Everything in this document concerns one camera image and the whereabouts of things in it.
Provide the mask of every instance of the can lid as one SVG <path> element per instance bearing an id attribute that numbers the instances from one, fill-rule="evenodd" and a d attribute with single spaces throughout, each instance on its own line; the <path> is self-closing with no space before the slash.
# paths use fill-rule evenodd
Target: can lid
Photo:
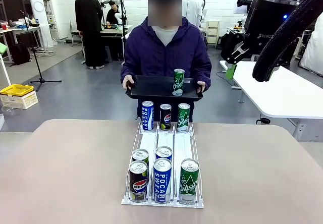
<path id="1" fill-rule="evenodd" d="M 176 73 L 185 73 L 184 69 L 175 69 L 174 72 Z"/>
<path id="2" fill-rule="evenodd" d="M 200 168 L 198 161 L 191 158 L 183 160 L 181 166 L 188 172 L 195 172 Z"/>
<path id="3" fill-rule="evenodd" d="M 160 172 L 166 172 L 172 168 L 172 162 L 167 158 L 159 158 L 153 165 L 154 169 Z"/>
<path id="4" fill-rule="evenodd" d="M 153 102 L 152 101 L 144 101 L 142 103 L 143 106 L 152 106 L 153 105 Z"/>
<path id="5" fill-rule="evenodd" d="M 134 174 L 142 174 L 147 171 L 147 164 L 144 161 L 133 161 L 129 166 L 129 171 Z"/>
<path id="6" fill-rule="evenodd" d="M 135 160 L 145 160 L 149 157 L 149 153 L 145 149 L 137 149 L 132 153 L 132 157 Z"/>
<path id="7" fill-rule="evenodd" d="M 189 109 L 190 108 L 190 105 L 189 104 L 182 103 L 182 104 L 179 104 L 178 105 L 178 108 L 180 108 L 180 109 Z"/>
<path id="8" fill-rule="evenodd" d="M 163 146 L 163 147 L 159 147 L 156 150 L 156 154 L 159 157 L 169 157 L 172 155 L 172 150 L 169 147 Z"/>
<path id="9" fill-rule="evenodd" d="M 161 109 L 171 109 L 171 108 L 172 108 L 172 106 L 171 106 L 170 104 L 162 104 L 162 105 L 160 106 L 160 108 L 161 108 Z"/>

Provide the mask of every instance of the black bag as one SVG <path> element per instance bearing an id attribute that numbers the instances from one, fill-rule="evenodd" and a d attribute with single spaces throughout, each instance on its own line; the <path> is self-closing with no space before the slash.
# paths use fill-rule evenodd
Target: black bag
<path id="1" fill-rule="evenodd" d="M 13 45 L 10 48 L 10 52 L 16 65 L 21 65 L 30 61 L 28 48 L 22 42 Z"/>

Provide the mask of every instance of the man's right hand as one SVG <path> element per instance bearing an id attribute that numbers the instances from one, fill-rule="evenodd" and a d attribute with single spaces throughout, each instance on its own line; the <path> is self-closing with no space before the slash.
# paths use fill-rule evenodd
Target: man's right hand
<path id="1" fill-rule="evenodd" d="M 124 80 L 123 80 L 123 83 L 122 83 L 122 86 L 125 90 L 127 90 L 127 82 L 130 81 L 130 83 L 134 84 L 135 81 L 133 81 L 133 78 L 131 75 L 127 75 Z"/>

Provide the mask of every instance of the can on tray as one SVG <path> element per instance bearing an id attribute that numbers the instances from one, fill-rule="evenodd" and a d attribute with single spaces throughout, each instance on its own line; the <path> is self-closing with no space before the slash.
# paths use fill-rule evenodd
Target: can on tray
<path id="1" fill-rule="evenodd" d="M 181 163 L 180 202 L 184 205 L 194 204 L 198 183 L 199 163 L 191 158 Z"/>
<path id="2" fill-rule="evenodd" d="M 188 122 L 190 118 L 190 105 L 179 104 L 177 116 L 177 131 L 185 132 L 188 130 Z"/>
<path id="3" fill-rule="evenodd" d="M 173 83 L 173 95 L 182 96 L 184 88 L 184 75 L 185 70 L 175 69 L 174 70 L 174 83 Z"/>
<path id="4" fill-rule="evenodd" d="M 162 104 L 160 106 L 160 127 L 162 130 L 169 130 L 172 123 L 172 106 Z"/>
<path id="5" fill-rule="evenodd" d="M 153 165 L 154 194 L 158 203 L 168 203 L 171 198 L 172 162 L 167 158 L 159 158 Z"/>
<path id="6" fill-rule="evenodd" d="M 153 102 L 151 101 L 142 103 L 142 126 L 144 130 L 153 129 Z"/>
<path id="7" fill-rule="evenodd" d="M 149 153 L 145 149 L 137 149 L 132 153 L 132 160 L 141 160 L 147 164 L 147 183 L 149 183 Z"/>
<path id="8" fill-rule="evenodd" d="M 172 161 L 172 156 L 173 151 L 169 147 L 163 146 L 156 149 L 156 159 L 164 157 Z"/>
<path id="9" fill-rule="evenodd" d="M 147 194 L 147 169 L 144 161 L 133 161 L 129 166 L 131 201 L 143 202 Z"/>

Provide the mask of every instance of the black tray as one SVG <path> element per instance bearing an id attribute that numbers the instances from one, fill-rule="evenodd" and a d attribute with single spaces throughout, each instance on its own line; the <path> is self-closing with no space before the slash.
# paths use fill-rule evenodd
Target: black tray
<path id="1" fill-rule="evenodd" d="M 169 98 L 185 101 L 199 101 L 203 98 L 202 92 L 196 93 L 200 86 L 191 78 L 184 78 L 184 89 L 182 96 L 173 96 L 173 77 L 159 76 L 136 76 L 135 84 L 128 82 L 126 94 L 132 99 Z"/>

